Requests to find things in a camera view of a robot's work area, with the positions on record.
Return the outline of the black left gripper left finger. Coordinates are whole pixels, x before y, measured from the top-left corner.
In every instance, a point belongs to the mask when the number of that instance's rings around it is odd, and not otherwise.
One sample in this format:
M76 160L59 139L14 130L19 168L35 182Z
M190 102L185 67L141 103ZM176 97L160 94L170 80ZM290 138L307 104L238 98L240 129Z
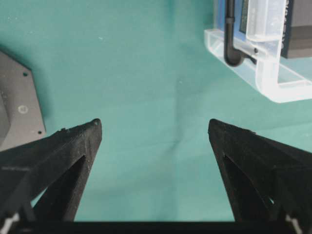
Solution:
M102 141L100 119L0 154L0 216L73 221Z

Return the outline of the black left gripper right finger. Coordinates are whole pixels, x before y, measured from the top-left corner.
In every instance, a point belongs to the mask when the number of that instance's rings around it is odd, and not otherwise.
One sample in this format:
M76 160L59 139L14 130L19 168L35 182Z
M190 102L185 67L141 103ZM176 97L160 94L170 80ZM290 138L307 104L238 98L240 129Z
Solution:
M237 221L312 219L312 155L211 119L209 142Z

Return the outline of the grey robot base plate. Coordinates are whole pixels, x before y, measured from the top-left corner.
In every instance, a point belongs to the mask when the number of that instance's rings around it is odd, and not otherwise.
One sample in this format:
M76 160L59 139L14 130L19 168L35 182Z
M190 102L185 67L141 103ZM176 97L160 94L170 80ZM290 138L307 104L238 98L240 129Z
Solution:
M0 51L0 150L46 136L32 70Z

